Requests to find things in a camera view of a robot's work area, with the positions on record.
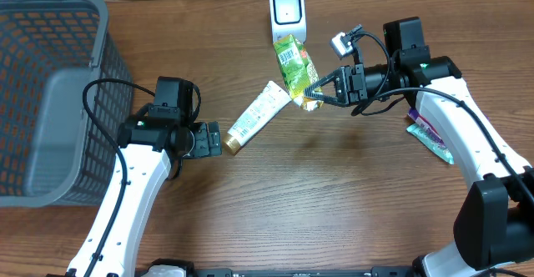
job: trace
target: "toothpaste tube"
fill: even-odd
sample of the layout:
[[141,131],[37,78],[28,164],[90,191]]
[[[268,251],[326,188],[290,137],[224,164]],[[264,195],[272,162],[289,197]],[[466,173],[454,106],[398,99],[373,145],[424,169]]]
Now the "toothpaste tube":
[[417,109],[410,108],[408,111],[408,116],[416,122],[419,127],[421,127],[423,130],[425,130],[428,133],[428,136],[431,137],[432,140],[436,141],[437,143],[444,144],[443,140],[441,139],[440,135],[437,133],[437,131],[432,127],[432,125],[422,116],[419,114]]
[[290,101],[291,98],[285,90],[269,81],[264,91],[228,130],[223,138],[223,147],[236,155]]

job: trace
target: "mesh basket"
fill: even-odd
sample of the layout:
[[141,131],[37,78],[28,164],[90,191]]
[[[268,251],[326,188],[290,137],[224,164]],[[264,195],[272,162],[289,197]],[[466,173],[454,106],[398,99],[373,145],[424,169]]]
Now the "mesh basket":
[[[103,0],[0,0],[0,206],[99,204],[115,153],[88,120],[82,90],[131,81]],[[102,83],[89,105],[110,134],[132,89]]]

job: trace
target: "wooden table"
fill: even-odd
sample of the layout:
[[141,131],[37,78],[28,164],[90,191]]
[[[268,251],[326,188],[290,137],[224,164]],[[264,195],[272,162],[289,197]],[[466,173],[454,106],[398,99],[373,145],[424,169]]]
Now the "wooden table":
[[[109,3],[109,30],[133,80],[199,85],[199,118],[226,131],[269,80],[282,84],[268,0]],[[434,57],[450,56],[502,137],[534,161],[534,0],[306,0],[306,47],[321,75],[329,40],[362,23],[379,34],[419,16]],[[383,63],[362,40],[365,64]],[[150,101],[136,93],[133,109]],[[187,161],[152,209],[138,266],[361,269],[410,264],[452,240],[467,189],[405,129],[407,104],[352,118],[348,108],[286,107],[236,157]],[[0,275],[62,274],[96,207],[0,209]],[[534,274],[534,262],[520,264]]]

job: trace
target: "tube cap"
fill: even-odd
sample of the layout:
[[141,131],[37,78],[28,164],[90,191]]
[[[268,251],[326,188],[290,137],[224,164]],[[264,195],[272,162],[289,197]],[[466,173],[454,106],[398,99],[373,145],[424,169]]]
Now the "tube cap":
[[232,155],[236,155],[239,149],[241,149],[241,144],[239,144],[239,141],[235,137],[227,133],[223,137],[223,147]]

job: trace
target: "green snack bag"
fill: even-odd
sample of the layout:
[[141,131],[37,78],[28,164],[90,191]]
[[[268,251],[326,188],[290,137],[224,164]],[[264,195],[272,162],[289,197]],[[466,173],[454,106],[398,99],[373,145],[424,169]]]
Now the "green snack bag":
[[452,158],[449,149],[444,144],[438,143],[435,139],[429,136],[429,134],[423,128],[421,128],[419,124],[412,124],[406,129],[406,131],[419,139],[430,151],[438,155],[445,162],[448,164],[454,164],[454,159]]
[[322,101],[304,97],[304,90],[319,80],[319,75],[304,45],[290,34],[274,43],[274,46],[278,65],[291,99],[304,110],[312,111],[320,108]]

